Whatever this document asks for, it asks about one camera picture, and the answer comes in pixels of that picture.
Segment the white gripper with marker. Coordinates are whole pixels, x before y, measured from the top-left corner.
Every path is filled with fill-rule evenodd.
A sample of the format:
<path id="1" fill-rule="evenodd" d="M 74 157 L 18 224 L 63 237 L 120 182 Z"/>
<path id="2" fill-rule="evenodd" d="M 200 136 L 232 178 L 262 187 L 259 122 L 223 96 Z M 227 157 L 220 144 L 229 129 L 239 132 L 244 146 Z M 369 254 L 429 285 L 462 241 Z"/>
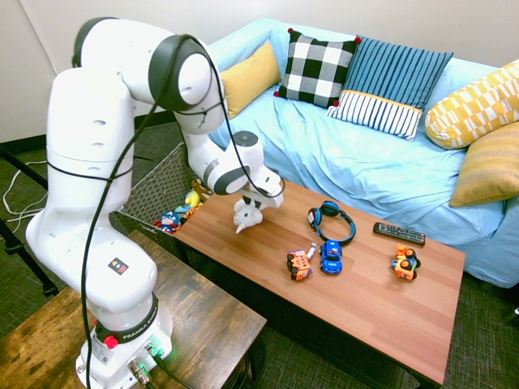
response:
<path id="1" fill-rule="evenodd" d="M 268 168 L 258 168 L 251 174 L 251 181 L 242 188 L 242 198 L 247 206 L 260 212 L 266 207 L 280 207 L 283 202 L 280 176 Z"/>

